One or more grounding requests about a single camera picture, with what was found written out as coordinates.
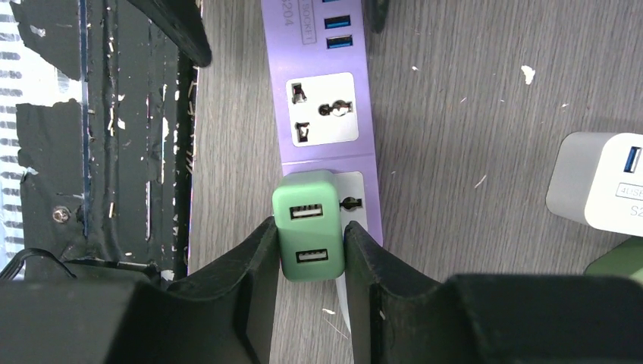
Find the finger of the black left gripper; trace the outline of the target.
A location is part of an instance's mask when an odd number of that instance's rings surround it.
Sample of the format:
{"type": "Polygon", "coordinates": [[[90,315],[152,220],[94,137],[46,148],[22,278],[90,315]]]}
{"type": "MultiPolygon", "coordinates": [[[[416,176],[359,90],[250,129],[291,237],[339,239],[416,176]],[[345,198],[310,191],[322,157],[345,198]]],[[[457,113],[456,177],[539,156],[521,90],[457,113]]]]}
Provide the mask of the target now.
{"type": "Polygon", "coordinates": [[[129,0],[198,67],[212,63],[212,50],[196,1],[129,0]]]}
{"type": "Polygon", "coordinates": [[[390,0],[364,0],[364,14],[373,33],[381,33],[385,27],[390,0]]]}

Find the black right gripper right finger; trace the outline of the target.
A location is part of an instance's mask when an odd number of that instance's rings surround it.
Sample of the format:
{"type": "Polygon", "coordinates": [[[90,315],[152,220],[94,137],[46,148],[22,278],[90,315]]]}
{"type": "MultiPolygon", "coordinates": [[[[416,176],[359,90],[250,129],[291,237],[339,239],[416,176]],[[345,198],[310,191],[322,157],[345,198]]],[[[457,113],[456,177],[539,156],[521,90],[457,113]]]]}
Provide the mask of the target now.
{"type": "Polygon", "coordinates": [[[345,230],[357,363],[640,363],[642,287],[627,278],[460,274],[435,281],[345,230]]]}

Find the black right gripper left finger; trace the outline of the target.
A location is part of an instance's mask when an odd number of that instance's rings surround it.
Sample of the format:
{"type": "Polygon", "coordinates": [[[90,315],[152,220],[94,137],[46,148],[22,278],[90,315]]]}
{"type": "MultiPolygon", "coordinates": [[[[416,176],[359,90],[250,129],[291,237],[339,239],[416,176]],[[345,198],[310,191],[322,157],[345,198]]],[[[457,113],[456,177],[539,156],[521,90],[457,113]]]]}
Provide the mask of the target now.
{"type": "Polygon", "coordinates": [[[166,288],[142,275],[3,281],[3,363],[267,363],[279,274],[266,218],[166,288]]]}

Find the purple power strip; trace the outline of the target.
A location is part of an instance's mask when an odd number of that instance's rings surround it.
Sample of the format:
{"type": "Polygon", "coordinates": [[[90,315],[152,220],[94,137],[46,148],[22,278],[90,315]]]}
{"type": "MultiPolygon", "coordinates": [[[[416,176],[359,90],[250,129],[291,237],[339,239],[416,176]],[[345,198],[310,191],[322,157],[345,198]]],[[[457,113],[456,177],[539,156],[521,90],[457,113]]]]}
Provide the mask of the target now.
{"type": "Polygon", "coordinates": [[[383,242],[365,27],[359,1],[261,3],[285,174],[337,177],[343,222],[383,242]]]}

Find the green plug adapter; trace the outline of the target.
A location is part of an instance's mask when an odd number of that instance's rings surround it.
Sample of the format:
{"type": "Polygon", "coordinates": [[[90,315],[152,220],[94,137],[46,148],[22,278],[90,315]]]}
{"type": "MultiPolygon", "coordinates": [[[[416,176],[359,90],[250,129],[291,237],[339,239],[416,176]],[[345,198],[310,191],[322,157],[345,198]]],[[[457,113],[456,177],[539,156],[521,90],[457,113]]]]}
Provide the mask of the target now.
{"type": "Polygon", "coordinates": [[[340,277],[345,260],[334,175],[288,174],[273,192],[272,205],[284,277],[292,282],[340,277]]]}

